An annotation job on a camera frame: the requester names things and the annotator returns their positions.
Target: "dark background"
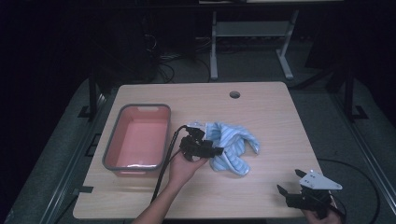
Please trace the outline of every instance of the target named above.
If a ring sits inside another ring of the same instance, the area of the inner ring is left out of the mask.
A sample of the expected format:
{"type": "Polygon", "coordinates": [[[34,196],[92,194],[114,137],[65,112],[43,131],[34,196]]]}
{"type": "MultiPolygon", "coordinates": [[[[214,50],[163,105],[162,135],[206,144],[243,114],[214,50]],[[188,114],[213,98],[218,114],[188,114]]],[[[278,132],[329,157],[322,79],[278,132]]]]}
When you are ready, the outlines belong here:
{"type": "MultiPolygon", "coordinates": [[[[100,6],[98,2],[105,1],[83,1],[83,6],[100,6]]],[[[326,69],[348,62],[396,126],[395,3],[346,2],[331,12],[302,9],[293,38],[315,39],[308,66],[326,69]]],[[[148,83],[157,61],[156,54],[147,54],[143,34],[155,34],[163,46],[193,57],[186,46],[192,46],[196,35],[210,32],[204,28],[210,27],[210,13],[162,11],[147,22],[144,14],[128,10],[81,12],[76,6],[81,2],[0,1],[0,220],[18,197],[73,93],[92,71],[103,92],[124,83],[148,83]]]]}

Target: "cloth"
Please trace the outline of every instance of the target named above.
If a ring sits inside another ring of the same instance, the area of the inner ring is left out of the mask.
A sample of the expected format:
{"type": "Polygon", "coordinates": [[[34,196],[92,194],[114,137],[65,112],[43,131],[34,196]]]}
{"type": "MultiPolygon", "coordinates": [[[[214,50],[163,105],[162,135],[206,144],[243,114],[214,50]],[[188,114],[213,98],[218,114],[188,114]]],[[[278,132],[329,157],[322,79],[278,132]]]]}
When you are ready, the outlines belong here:
{"type": "Polygon", "coordinates": [[[245,140],[247,140],[256,154],[260,152],[260,144],[257,139],[244,127],[214,122],[206,124],[205,139],[213,141],[213,147],[224,147],[220,156],[209,160],[214,171],[230,170],[244,176],[250,166],[241,158],[245,153],[245,140]]]}

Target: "pink tray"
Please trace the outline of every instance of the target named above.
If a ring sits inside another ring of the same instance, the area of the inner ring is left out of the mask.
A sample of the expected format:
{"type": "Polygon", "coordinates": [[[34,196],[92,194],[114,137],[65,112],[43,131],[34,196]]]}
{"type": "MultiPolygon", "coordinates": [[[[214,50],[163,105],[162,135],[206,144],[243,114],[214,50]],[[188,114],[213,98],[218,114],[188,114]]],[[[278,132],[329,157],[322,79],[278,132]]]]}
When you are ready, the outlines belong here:
{"type": "Polygon", "coordinates": [[[119,113],[103,165],[116,175],[159,170],[166,151],[171,109],[168,105],[126,105],[119,113]]]}

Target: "floor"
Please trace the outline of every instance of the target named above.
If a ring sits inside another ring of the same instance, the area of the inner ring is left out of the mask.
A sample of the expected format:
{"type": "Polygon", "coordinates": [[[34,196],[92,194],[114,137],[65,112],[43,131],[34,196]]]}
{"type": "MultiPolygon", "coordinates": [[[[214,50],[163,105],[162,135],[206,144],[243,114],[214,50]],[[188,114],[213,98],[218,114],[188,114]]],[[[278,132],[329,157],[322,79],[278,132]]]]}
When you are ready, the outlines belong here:
{"type": "MultiPolygon", "coordinates": [[[[260,45],[257,45],[257,41],[251,40],[244,44],[238,42],[229,45],[228,43],[223,42],[225,50],[218,55],[219,79],[210,80],[211,82],[281,81],[291,87],[320,71],[304,67],[312,45],[309,41],[290,43],[287,59],[294,80],[286,80],[282,74],[275,52],[279,40],[264,39],[261,40],[260,45]]],[[[208,51],[198,54],[197,58],[199,60],[180,59],[166,63],[175,71],[170,82],[207,82],[208,51]]],[[[164,83],[169,80],[172,73],[168,66],[161,66],[166,77],[159,74],[152,83],[164,83]]],[[[394,195],[392,186],[396,186],[394,175],[396,130],[375,105],[370,92],[359,81],[356,81],[354,105],[361,105],[369,118],[356,120],[355,123],[349,122],[339,106],[343,99],[343,91],[336,94],[328,93],[324,88],[327,81],[328,78],[325,77],[303,90],[290,90],[323,174],[344,187],[334,192],[334,195],[345,206],[347,223],[371,223],[370,220],[373,218],[376,218],[374,223],[395,223],[396,211],[394,206],[390,206],[392,198],[384,193],[386,184],[378,181],[373,165],[364,155],[369,148],[389,182],[390,195],[394,195]],[[378,197],[366,176],[375,182],[378,197]]],[[[81,83],[15,202],[8,223],[121,224],[131,221],[131,219],[78,220],[72,215],[76,189],[80,189],[92,159],[87,154],[94,152],[94,147],[90,146],[92,142],[93,144],[97,142],[116,94],[117,88],[100,99],[99,112],[95,119],[89,122],[86,118],[78,118],[81,108],[89,104],[88,81],[81,83]]],[[[165,222],[184,223],[185,220],[165,222]]],[[[220,220],[206,221],[206,223],[220,222],[220,220]]],[[[262,219],[224,222],[264,223],[265,221],[262,219]]],[[[266,223],[289,224],[306,223],[306,221],[301,217],[268,219],[266,223]]]]}

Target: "gray carpet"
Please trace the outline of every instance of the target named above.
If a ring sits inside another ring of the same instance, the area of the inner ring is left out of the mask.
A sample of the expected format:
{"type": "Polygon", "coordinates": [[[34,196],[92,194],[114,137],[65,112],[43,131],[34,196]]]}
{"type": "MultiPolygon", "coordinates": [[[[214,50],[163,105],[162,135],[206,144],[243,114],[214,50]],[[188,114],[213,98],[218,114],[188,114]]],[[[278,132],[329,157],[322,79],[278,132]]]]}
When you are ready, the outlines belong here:
{"type": "MultiPolygon", "coordinates": [[[[219,79],[217,82],[236,81],[283,81],[288,86],[296,85],[319,72],[305,68],[304,63],[311,43],[292,42],[287,54],[294,80],[286,80],[276,58],[277,42],[264,42],[260,47],[246,45],[234,53],[218,55],[219,79]]],[[[208,53],[198,57],[209,65],[208,53]]],[[[176,60],[168,63],[175,69],[175,83],[207,82],[207,67],[201,61],[176,60]]],[[[350,131],[350,123],[337,106],[342,93],[331,95],[324,90],[327,78],[301,91],[290,91],[291,97],[303,122],[312,147],[318,158],[347,162],[358,167],[373,179],[372,172],[360,149],[360,145],[350,131]]],[[[153,83],[163,83],[161,76],[153,83]]],[[[124,223],[131,220],[77,220],[73,218],[74,189],[81,187],[89,168],[91,157],[84,156],[96,133],[100,133],[105,125],[106,117],[111,108],[115,89],[106,96],[100,107],[100,113],[93,122],[78,118],[84,105],[88,105],[88,82],[81,84],[69,107],[45,147],[35,169],[26,182],[18,200],[13,206],[13,218],[8,223],[39,223],[47,211],[51,198],[59,189],[59,181],[72,158],[77,158],[72,170],[70,182],[64,187],[64,195],[60,207],[53,211],[50,222],[57,217],[59,223],[124,223]],[[76,148],[83,148],[75,155],[76,148]]],[[[396,130],[389,124],[382,112],[373,101],[370,92],[356,82],[355,104],[361,105],[369,119],[357,120],[354,124],[359,129],[367,144],[380,163],[392,186],[396,186],[396,130]]],[[[347,223],[369,223],[376,209],[375,192],[369,181],[354,169],[331,161],[319,161],[323,173],[343,185],[343,189],[333,194],[345,205],[347,223]]],[[[392,212],[381,190],[380,210],[376,223],[395,223],[396,216],[392,212]]],[[[264,223],[263,220],[240,220],[237,223],[264,223]]],[[[305,219],[270,219],[270,224],[306,223],[305,219]]]]}

